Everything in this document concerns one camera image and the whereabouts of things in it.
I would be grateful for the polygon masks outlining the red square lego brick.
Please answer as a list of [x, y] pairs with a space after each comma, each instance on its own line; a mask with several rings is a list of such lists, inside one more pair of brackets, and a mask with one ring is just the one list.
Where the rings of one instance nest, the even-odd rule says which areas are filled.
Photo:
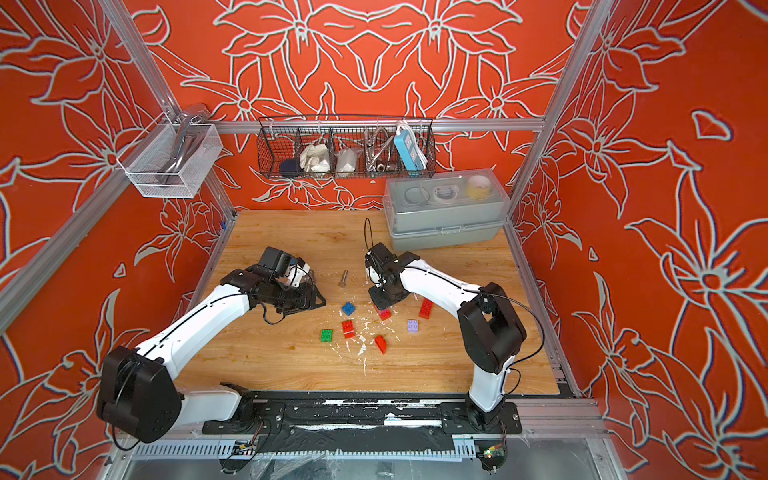
[[341, 326], [345, 339], [354, 338], [356, 336], [356, 331], [352, 320], [344, 321]]

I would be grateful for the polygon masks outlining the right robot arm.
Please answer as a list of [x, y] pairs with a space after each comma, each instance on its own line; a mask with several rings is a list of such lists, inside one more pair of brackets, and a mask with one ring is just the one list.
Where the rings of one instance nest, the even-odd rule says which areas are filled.
[[496, 283], [475, 285], [456, 279], [405, 252], [396, 255], [378, 243], [365, 254], [374, 306], [386, 310], [411, 294], [450, 313], [457, 321], [464, 349], [474, 364], [467, 394], [467, 418], [478, 430], [499, 421], [506, 382], [527, 331], [512, 301]]

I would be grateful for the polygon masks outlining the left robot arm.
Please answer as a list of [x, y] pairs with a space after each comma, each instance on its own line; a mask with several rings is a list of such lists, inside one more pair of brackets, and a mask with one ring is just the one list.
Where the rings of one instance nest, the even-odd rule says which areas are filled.
[[256, 307], [282, 317], [324, 306], [307, 266], [285, 274], [258, 265], [236, 269], [180, 319], [136, 347], [115, 347], [105, 357], [96, 401], [97, 417], [152, 443], [172, 428], [201, 422], [253, 421], [252, 398], [232, 383], [207, 391], [184, 390], [175, 381], [184, 367], [225, 327]]

